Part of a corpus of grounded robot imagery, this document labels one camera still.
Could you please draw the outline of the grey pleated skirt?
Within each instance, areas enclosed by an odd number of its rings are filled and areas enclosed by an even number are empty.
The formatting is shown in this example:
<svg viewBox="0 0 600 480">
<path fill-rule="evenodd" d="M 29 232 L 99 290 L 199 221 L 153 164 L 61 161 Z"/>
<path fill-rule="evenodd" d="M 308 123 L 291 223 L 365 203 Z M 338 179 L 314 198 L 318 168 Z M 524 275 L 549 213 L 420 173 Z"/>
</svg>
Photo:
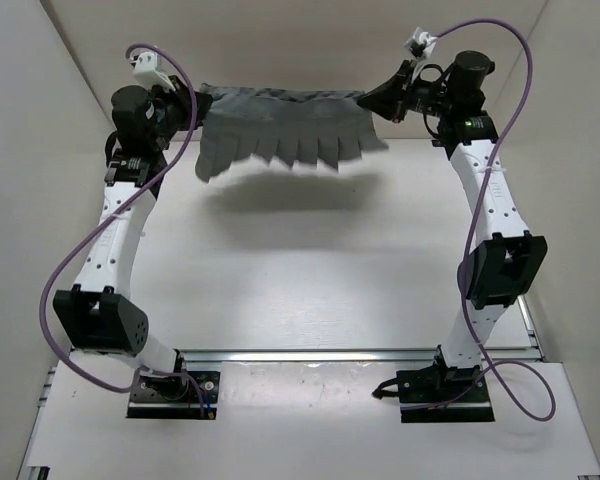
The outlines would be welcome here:
<svg viewBox="0 0 600 480">
<path fill-rule="evenodd" d="M 288 167 L 342 162 L 381 152 L 372 113 L 355 90 L 286 90 L 203 84 L 212 98 L 202 123 L 196 176 L 207 183 L 252 156 Z"/>
</svg>

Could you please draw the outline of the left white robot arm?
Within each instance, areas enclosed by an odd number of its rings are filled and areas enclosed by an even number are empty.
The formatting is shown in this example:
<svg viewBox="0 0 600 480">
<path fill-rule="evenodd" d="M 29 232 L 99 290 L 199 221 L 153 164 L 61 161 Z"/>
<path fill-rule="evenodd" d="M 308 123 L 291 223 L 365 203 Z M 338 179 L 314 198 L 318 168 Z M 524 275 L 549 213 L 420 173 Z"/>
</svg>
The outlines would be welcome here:
<svg viewBox="0 0 600 480">
<path fill-rule="evenodd" d="M 122 87 L 111 104 L 115 129 L 105 143 L 98 231 L 71 288 L 55 292 L 53 310 L 74 348 L 145 367 L 165 397 L 177 398 L 188 389 L 189 373 L 179 352 L 150 334 L 147 315 L 131 300 L 131 274 L 159 196 L 164 152 L 211 98 L 169 75 Z"/>
</svg>

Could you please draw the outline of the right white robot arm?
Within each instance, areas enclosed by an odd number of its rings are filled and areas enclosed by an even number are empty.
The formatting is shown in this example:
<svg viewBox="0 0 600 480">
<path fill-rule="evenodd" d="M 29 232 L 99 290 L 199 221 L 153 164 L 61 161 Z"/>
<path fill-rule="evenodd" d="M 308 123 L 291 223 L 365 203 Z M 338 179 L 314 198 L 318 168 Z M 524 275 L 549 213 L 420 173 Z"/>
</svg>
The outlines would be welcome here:
<svg viewBox="0 0 600 480">
<path fill-rule="evenodd" d="M 380 117 L 401 122 L 407 112 L 438 119 L 432 143 L 444 149 L 458 175 L 471 213 L 469 252 L 458 267 L 463 302 L 448 339 L 423 369 L 429 391 L 451 400 L 480 371 L 481 348 L 496 322 L 525 294 L 548 250 L 518 212 L 496 151 L 499 135 L 484 110 L 484 79 L 495 70 L 485 54 L 465 50 L 424 80 L 415 61 L 404 61 L 386 82 L 357 103 Z"/>
</svg>

